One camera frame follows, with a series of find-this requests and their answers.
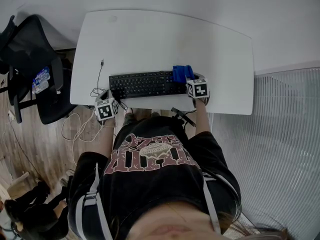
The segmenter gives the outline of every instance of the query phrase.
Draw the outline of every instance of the white desk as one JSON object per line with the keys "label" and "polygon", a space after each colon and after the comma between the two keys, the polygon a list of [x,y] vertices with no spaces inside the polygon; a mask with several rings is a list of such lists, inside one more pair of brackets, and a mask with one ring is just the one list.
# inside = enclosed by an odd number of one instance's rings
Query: white desk
{"label": "white desk", "polygon": [[[105,10],[86,14],[76,47],[70,102],[93,105],[97,87],[109,88],[109,76],[172,70],[191,65],[211,91],[207,111],[250,115],[254,64],[251,39],[203,20],[142,10]],[[186,94],[128,98],[131,108],[193,110]]]}

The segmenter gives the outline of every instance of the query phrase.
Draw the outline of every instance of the white cable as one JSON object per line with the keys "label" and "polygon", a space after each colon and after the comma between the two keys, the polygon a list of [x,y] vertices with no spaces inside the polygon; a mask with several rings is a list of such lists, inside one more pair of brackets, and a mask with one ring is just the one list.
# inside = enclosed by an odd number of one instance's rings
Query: white cable
{"label": "white cable", "polygon": [[4,135],[5,135],[5,133],[6,133],[7,125],[10,124],[10,122],[11,122],[9,116],[8,116],[8,119],[9,119],[9,122],[7,122],[7,123],[4,125],[4,130],[3,130],[3,133],[2,133],[1,138],[2,138],[2,141],[3,141],[3,143],[4,143],[5,149],[6,149],[6,151],[8,152],[8,155],[9,155],[9,154],[10,154],[10,153],[9,153],[9,149],[8,149],[7,144],[6,144],[6,141],[5,141],[5,139],[4,139]]}
{"label": "white cable", "polygon": [[[95,114],[95,110],[93,110],[92,115],[90,116],[90,118],[81,125],[80,115],[79,115],[78,113],[72,113],[71,115],[69,115],[68,118],[66,118],[66,119],[64,120],[64,122],[63,122],[63,124],[62,124],[62,127],[61,127],[61,136],[62,136],[62,138],[64,138],[66,141],[72,142],[72,159],[73,159],[73,162],[74,162],[75,165],[77,165],[77,163],[76,163],[76,161],[75,161],[74,145],[75,145],[75,141],[76,141],[78,138],[79,138],[81,141],[83,141],[83,142],[87,142],[87,143],[88,143],[88,142],[93,142],[104,127],[110,127],[110,128],[115,128],[115,127],[116,127],[115,125],[113,125],[113,126],[101,125],[99,131],[96,133],[96,135],[93,137],[92,140],[82,139],[82,138],[80,137],[80,135],[83,133],[83,131],[84,131],[85,128],[86,128],[87,123],[92,119],[92,117],[94,116],[94,114]],[[68,119],[70,119],[70,117],[72,117],[73,115],[77,115],[77,116],[78,116],[80,129],[76,132],[76,134],[74,135],[73,139],[70,139],[70,138],[66,138],[66,137],[63,135],[63,130],[64,130],[65,122],[66,122]]]}

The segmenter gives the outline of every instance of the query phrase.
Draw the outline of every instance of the white strap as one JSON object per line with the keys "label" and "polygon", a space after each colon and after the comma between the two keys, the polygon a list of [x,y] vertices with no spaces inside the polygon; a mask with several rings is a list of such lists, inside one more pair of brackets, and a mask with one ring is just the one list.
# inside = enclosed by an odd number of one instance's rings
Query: white strap
{"label": "white strap", "polygon": [[103,231],[104,239],[105,240],[113,240],[99,193],[96,194],[96,205],[98,207],[100,224],[101,224],[101,228]]}
{"label": "white strap", "polygon": [[76,203],[76,208],[75,208],[75,225],[76,229],[78,230],[78,233],[82,240],[87,240],[84,234],[84,229],[82,227],[82,208],[84,204],[84,199],[85,196],[81,196],[79,201]]}
{"label": "white strap", "polygon": [[90,187],[90,191],[89,192],[96,192],[97,188],[99,186],[99,181],[100,181],[100,177],[99,177],[99,172],[98,172],[98,163],[95,164],[95,178],[94,178],[94,182],[92,183],[91,187]]}
{"label": "white strap", "polygon": [[224,183],[226,183],[232,190],[233,192],[236,194],[237,197],[239,197],[237,191],[235,190],[235,188],[230,184],[229,181],[227,181],[223,176],[216,174],[215,176],[217,176],[219,179],[221,179]]}
{"label": "white strap", "polygon": [[219,224],[216,208],[215,208],[214,202],[212,200],[212,197],[209,192],[208,185],[207,185],[207,181],[214,181],[214,180],[215,179],[213,179],[213,178],[203,177],[203,192],[204,192],[204,198],[206,201],[206,205],[208,206],[209,215],[210,215],[213,229],[218,234],[221,234],[221,229],[220,229],[220,224]]}

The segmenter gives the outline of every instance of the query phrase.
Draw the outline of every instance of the graphic print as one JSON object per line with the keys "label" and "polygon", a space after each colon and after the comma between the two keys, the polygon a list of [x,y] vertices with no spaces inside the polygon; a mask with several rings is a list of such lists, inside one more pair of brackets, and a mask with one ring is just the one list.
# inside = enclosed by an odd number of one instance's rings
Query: graphic print
{"label": "graphic print", "polygon": [[205,82],[206,82],[206,80],[205,80],[205,79],[196,79],[196,80],[193,80],[193,82],[194,82],[195,84],[198,84],[198,83],[205,83]]}
{"label": "graphic print", "polygon": [[192,90],[192,85],[190,83],[188,83],[188,93],[193,96],[194,95],[194,92]]}
{"label": "graphic print", "polygon": [[191,165],[200,169],[180,140],[174,135],[152,138],[129,134],[111,153],[104,174],[114,172],[148,172],[165,166]]}
{"label": "graphic print", "polygon": [[113,113],[116,114],[117,113],[117,105],[116,105],[115,101],[112,102],[112,108],[113,108]]}
{"label": "graphic print", "polygon": [[195,87],[195,96],[206,96],[207,93],[207,85],[206,84],[199,84]]}
{"label": "graphic print", "polygon": [[98,111],[101,120],[112,116],[110,104],[106,104],[105,106],[99,107]]}

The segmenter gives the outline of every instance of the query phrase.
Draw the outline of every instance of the person's hand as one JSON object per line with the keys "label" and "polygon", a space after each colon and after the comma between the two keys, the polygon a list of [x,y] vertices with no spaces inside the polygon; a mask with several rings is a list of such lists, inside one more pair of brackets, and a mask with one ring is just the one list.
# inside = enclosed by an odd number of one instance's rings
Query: person's hand
{"label": "person's hand", "polygon": [[205,106],[208,105],[210,99],[210,92],[209,92],[209,97],[204,97],[204,98],[192,98],[193,106],[196,109],[197,108],[197,103],[196,101],[202,102]]}
{"label": "person's hand", "polygon": [[107,120],[104,120],[102,125],[104,127],[113,127],[116,125],[116,118],[113,117],[113,118],[109,118]]}

